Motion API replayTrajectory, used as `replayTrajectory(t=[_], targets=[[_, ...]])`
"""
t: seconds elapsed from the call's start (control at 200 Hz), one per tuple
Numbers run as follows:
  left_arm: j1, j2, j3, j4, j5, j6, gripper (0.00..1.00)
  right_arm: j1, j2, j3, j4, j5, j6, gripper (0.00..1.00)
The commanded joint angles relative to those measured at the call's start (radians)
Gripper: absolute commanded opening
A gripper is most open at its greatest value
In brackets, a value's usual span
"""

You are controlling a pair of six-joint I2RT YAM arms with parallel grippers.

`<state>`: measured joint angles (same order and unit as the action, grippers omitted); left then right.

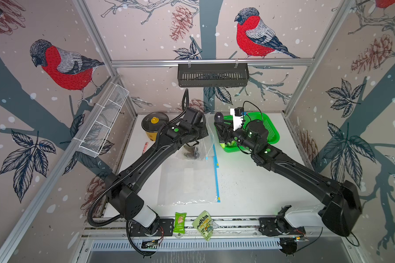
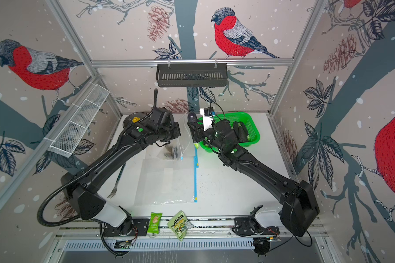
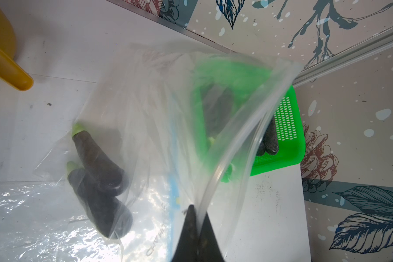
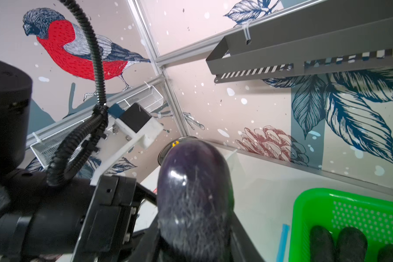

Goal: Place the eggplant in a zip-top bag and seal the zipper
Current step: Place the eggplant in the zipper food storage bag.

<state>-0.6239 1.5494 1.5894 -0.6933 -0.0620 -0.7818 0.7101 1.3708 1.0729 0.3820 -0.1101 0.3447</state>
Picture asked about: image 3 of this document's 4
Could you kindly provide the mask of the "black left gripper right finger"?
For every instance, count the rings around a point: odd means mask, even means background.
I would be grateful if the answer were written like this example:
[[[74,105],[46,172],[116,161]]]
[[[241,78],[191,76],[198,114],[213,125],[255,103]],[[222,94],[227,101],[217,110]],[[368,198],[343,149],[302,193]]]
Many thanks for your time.
[[[198,241],[199,262],[225,262],[221,253],[209,215],[206,214]]]

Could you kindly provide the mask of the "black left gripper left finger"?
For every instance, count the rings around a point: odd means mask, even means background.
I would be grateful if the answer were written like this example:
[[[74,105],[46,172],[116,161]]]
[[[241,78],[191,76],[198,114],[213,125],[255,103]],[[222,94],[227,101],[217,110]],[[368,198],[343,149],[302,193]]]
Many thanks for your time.
[[[190,205],[186,212],[179,242],[171,262],[198,261],[198,233],[197,218],[194,205]]]

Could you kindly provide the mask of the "small clear zip-top bag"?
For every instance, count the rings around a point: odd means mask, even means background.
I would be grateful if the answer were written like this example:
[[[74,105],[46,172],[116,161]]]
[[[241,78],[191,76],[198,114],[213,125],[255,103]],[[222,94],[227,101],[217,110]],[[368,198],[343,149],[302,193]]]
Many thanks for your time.
[[[271,74],[200,158],[193,125],[194,70],[214,59],[265,67]],[[129,185],[123,193],[148,200],[169,196],[179,205],[183,224],[188,207],[194,205],[198,240],[208,214],[225,260],[260,142],[301,69],[296,62],[276,57],[257,60],[134,44],[116,56],[73,125],[82,124],[125,171]],[[72,140],[73,125],[36,168],[40,176],[69,184],[67,163],[84,168]]]

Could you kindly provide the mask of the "dark eggplant green stem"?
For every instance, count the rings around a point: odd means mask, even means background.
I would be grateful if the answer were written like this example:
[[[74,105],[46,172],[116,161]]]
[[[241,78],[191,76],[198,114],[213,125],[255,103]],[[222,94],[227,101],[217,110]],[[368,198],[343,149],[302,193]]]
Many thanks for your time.
[[[107,156],[82,124],[73,125],[72,140],[80,161],[99,191],[117,197],[128,188],[125,171]]]

